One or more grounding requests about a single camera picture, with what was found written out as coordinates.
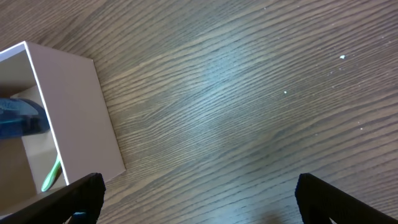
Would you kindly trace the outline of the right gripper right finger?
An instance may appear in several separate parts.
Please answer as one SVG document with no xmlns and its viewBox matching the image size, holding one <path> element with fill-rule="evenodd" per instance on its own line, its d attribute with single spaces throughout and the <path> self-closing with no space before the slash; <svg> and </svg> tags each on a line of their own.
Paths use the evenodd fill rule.
<svg viewBox="0 0 398 224">
<path fill-rule="evenodd" d="M 312 174 L 300 174 L 295 198 L 304 224 L 397 224 L 397 220 Z"/>
</svg>

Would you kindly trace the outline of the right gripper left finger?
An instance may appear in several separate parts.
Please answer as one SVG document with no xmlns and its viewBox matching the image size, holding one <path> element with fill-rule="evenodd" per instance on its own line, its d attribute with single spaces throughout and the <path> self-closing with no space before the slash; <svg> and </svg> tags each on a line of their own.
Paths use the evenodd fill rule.
<svg viewBox="0 0 398 224">
<path fill-rule="evenodd" d="M 100 173 L 91 173 L 1 219 L 2 224 L 92 223 L 104 204 L 106 187 Z"/>
</svg>

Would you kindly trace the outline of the green toothbrush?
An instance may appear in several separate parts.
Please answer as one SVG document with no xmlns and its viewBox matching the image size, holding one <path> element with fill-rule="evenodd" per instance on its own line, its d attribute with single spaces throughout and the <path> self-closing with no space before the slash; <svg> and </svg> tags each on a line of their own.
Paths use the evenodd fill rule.
<svg viewBox="0 0 398 224">
<path fill-rule="evenodd" d="M 60 155 L 58 154 L 54 165 L 52 166 L 50 172 L 47 174 L 46 178 L 43 181 L 43 184 L 41 186 L 41 192 L 46 192 L 53 186 L 53 184 L 58 179 L 58 172 L 60 171 L 61 168 L 62 168 L 61 159 Z"/>
</svg>

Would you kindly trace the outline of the small toothpaste tube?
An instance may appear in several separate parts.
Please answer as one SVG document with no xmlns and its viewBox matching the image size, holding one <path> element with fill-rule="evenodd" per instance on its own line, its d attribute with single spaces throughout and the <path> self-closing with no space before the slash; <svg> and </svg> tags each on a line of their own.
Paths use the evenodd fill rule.
<svg viewBox="0 0 398 224">
<path fill-rule="evenodd" d="M 43 107 L 23 98 L 1 98 L 1 139 L 46 133 L 50 129 Z"/>
</svg>

